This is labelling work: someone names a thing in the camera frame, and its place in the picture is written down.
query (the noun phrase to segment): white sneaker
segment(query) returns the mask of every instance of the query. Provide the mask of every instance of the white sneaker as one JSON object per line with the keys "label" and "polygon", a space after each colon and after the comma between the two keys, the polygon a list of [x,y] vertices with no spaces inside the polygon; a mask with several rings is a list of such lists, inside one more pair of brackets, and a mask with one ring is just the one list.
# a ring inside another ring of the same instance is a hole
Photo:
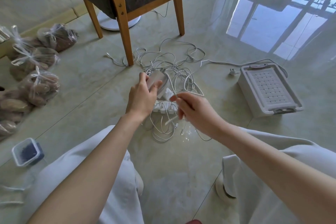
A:
{"label": "white sneaker", "polygon": [[236,198],[233,196],[230,196],[224,188],[224,183],[223,183],[223,173],[220,173],[219,176],[216,179],[215,187],[216,187],[216,192],[219,198],[224,201],[224,202],[229,202],[232,203],[233,200]]}
{"label": "white sneaker", "polygon": [[142,195],[142,192],[144,191],[144,181],[142,180],[141,176],[136,170],[135,170],[135,185],[136,185],[136,191],[138,192],[138,196],[140,197]]}

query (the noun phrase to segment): tile floor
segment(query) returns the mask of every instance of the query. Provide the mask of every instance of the tile floor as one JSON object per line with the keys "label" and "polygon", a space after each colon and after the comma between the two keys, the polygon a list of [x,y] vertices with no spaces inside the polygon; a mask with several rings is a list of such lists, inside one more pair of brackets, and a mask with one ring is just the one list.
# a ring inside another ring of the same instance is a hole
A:
{"label": "tile floor", "polygon": [[[305,105],[303,112],[253,118],[237,85],[238,77],[228,76],[232,66],[208,64],[199,69],[198,63],[188,63],[186,67],[198,69],[195,81],[229,122],[306,138],[336,151],[334,9],[323,13],[291,3],[279,12],[250,0],[183,0],[183,9],[183,37],[178,37],[170,2],[166,18],[149,12],[131,28],[133,51],[138,47],[157,51],[160,43],[171,37],[196,44],[207,53],[206,59],[245,63],[271,58],[287,69],[289,82]],[[164,13],[166,6],[157,10]],[[138,64],[116,66],[104,57],[109,52],[121,61],[120,35],[104,31],[99,40],[87,14],[70,22],[69,27],[78,31],[79,41],[62,52],[60,64],[51,69],[60,77],[61,91],[31,113],[19,132],[0,142],[0,183],[27,186],[61,154],[115,124],[125,110],[130,87],[143,70]],[[185,45],[167,42],[163,51],[174,53],[177,60],[186,58]],[[0,60],[0,82],[10,88],[16,83],[8,65],[6,58]],[[151,132],[140,127],[129,145],[145,184],[141,197],[145,223],[185,223],[192,218],[204,224],[238,223],[236,206],[222,204],[214,189],[221,158],[230,150],[213,140],[202,141],[194,133],[183,137],[180,129],[168,142],[157,143]],[[19,169],[11,159],[11,147],[27,137],[41,144],[45,158],[33,168]],[[7,196],[1,193],[0,200]],[[0,208],[0,223],[19,223],[19,213],[18,207]]]}

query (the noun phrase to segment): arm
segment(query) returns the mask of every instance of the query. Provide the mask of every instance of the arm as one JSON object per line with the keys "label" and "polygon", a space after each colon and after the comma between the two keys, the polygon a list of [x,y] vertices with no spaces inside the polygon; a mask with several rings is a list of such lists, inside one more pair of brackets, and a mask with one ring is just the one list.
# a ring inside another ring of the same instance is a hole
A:
{"label": "arm", "polygon": [[205,98],[190,93],[172,97],[202,133],[232,150],[305,223],[334,223],[336,179],[271,147],[225,122]]}
{"label": "arm", "polygon": [[133,133],[153,110],[161,83],[156,82],[149,91],[146,74],[140,73],[139,83],[131,88],[126,114],[47,197],[29,219],[29,224],[98,221]]}

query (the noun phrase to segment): wooden frame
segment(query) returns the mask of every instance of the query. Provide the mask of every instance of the wooden frame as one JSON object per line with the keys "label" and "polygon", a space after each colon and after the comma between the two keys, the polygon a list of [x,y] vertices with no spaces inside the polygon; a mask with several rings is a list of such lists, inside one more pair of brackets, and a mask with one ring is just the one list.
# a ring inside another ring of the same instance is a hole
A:
{"label": "wooden frame", "polygon": [[[119,30],[121,34],[121,39],[124,44],[126,58],[129,66],[133,66],[133,54],[132,54],[132,46],[131,46],[131,38],[129,35],[129,29],[128,29],[128,22],[142,14],[145,14],[152,9],[163,5],[167,3],[170,0],[155,0],[149,4],[146,4],[130,13],[127,13],[126,11],[126,3],[125,0],[113,0],[115,9],[116,9],[116,19],[119,24]],[[178,30],[180,32],[180,35],[184,35],[184,19],[183,19],[183,7],[182,7],[182,0],[173,0],[174,6],[175,6],[175,13],[177,18],[177,25]],[[97,15],[95,13],[95,9],[93,7],[93,4],[88,1],[84,0],[84,3],[86,5],[86,8],[89,12],[90,18],[92,20],[92,23],[94,25],[94,28],[98,34],[99,38],[103,37],[103,31],[100,28]]]}

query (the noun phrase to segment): forearm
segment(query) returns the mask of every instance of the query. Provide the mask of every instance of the forearm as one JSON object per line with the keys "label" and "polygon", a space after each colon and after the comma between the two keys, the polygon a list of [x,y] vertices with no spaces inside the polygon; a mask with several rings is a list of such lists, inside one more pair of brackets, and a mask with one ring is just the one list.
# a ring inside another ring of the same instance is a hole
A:
{"label": "forearm", "polygon": [[96,223],[140,123],[136,115],[122,116],[103,141],[48,196],[28,223]]}
{"label": "forearm", "polygon": [[226,122],[216,140],[237,154],[305,223],[336,219],[336,179]]}

